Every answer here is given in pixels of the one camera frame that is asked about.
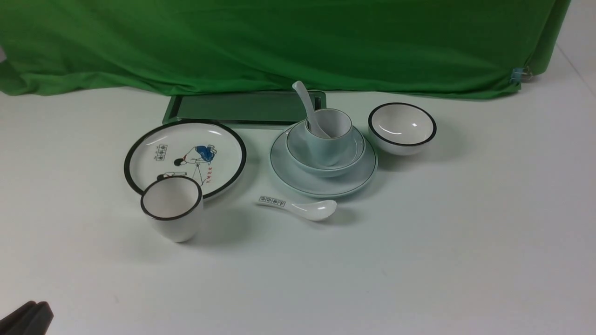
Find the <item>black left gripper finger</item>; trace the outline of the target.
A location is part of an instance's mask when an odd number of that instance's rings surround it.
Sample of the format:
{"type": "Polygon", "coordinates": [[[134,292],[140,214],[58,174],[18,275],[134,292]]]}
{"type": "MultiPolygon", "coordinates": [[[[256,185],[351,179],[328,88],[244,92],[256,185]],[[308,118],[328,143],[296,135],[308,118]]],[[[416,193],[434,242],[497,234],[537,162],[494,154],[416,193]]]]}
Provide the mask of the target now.
{"type": "Polygon", "coordinates": [[[0,321],[1,335],[17,335],[35,318],[38,311],[35,301],[28,301],[0,321]]]}

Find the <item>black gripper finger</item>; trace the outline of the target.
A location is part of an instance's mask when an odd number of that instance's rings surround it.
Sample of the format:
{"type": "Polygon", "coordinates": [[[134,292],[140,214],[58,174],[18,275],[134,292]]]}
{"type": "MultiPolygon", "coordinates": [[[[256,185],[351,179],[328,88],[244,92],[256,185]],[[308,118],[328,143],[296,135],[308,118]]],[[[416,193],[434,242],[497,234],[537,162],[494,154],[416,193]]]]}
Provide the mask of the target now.
{"type": "Polygon", "coordinates": [[[49,303],[47,301],[37,302],[37,312],[35,318],[28,324],[26,329],[23,329],[20,335],[45,335],[51,322],[53,321],[54,314],[49,303]]]}

